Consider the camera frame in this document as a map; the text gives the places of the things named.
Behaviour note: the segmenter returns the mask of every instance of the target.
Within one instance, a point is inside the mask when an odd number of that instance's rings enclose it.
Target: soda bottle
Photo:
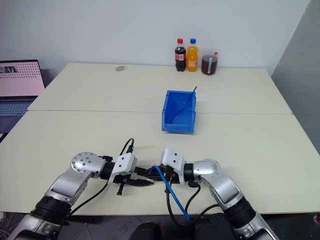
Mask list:
[[[186,70],[186,49],[183,46],[184,40],[182,38],[177,39],[178,46],[175,48],[175,67],[178,72]]]
[[[190,38],[191,45],[188,46],[188,55],[186,56],[186,69],[189,72],[197,71],[198,65],[198,47],[196,46],[196,39]]]

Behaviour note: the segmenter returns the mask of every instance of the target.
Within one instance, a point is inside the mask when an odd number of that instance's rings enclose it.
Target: small gray object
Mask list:
[[[115,70],[117,71],[117,72],[120,72],[120,71],[122,71],[122,70],[124,70],[125,69],[125,66],[117,66],[116,68],[115,68]]]

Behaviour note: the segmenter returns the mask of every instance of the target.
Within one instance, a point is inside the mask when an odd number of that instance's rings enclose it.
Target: bottle label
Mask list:
[[[187,61],[187,63],[186,63],[186,65],[188,66],[188,67],[196,67],[197,65],[198,65],[198,61],[190,61],[190,60],[188,60]]]
[[[186,59],[186,54],[185,53],[184,54],[178,54],[178,53],[175,54],[175,60],[183,61],[185,59]]]

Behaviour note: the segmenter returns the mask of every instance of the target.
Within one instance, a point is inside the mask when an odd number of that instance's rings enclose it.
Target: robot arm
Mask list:
[[[124,184],[153,184],[143,179],[130,179],[137,163],[137,158],[132,153],[118,156],[116,162],[111,160],[112,157],[104,160],[91,152],[81,152],[74,156],[69,168],[54,181],[34,210],[24,216],[8,240],[55,238],[90,178],[108,180],[108,184],[121,184],[117,195],[122,194]]]
[[[206,183],[240,239],[279,240],[261,215],[251,207],[236,183],[222,171],[217,161],[204,159],[186,163],[181,153],[166,148],[162,154],[162,164],[173,168],[182,185],[188,181]]]

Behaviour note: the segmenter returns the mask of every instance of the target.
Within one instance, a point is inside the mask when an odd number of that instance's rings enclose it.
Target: laptop keyboard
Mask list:
[[[23,116],[30,106],[28,103],[0,103],[0,117]]]

